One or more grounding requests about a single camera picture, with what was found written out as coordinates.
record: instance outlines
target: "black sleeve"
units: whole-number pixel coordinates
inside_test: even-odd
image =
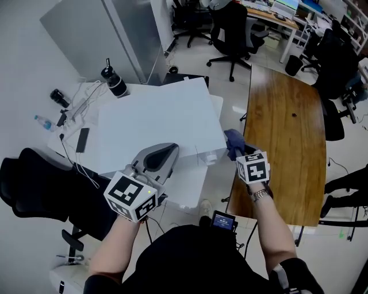
[[[280,293],[301,293],[303,290],[311,294],[324,293],[306,263],[299,258],[290,258],[278,264],[270,273],[270,282]]]
[[[85,283],[83,294],[102,293],[120,293],[120,286],[114,280],[106,276],[101,276],[98,274],[90,276]]]

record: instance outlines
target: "wooden tabletop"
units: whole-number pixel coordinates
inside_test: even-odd
[[[253,17],[258,17],[261,18],[263,20],[268,20],[268,21],[272,21],[275,22],[276,24],[280,24],[283,26],[288,26],[290,28],[293,29],[299,29],[298,25],[296,24],[295,21],[286,19],[285,21],[279,20],[278,18],[276,18],[276,16],[274,15],[274,13],[271,11],[271,13],[266,13],[263,11],[259,11],[259,10],[255,10],[255,9],[251,9],[248,8],[248,16],[253,16]]]
[[[244,138],[267,152],[270,188],[289,225],[317,226],[326,178],[326,143],[318,92],[252,65]],[[254,217],[245,184],[235,176],[227,213]]]

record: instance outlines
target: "black trash bin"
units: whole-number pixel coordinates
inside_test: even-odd
[[[288,75],[294,76],[297,74],[297,72],[302,66],[303,66],[303,61],[301,61],[299,57],[295,55],[290,55],[285,71],[287,72]]]

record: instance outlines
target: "metal watch band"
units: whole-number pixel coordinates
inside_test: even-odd
[[[256,202],[257,200],[265,197],[265,196],[270,196],[270,194],[267,192],[266,189],[262,189],[258,192],[255,192],[254,194],[251,194],[251,199],[253,200],[253,202]]]

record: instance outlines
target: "black shirt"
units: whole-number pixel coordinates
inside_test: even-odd
[[[123,284],[118,285],[106,276],[91,276],[84,294],[193,290],[323,293],[305,262],[298,258],[276,266],[269,280],[256,274],[236,250],[235,237],[235,233],[217,228],[192,225],[173,228],[142,252],[135,272]]]

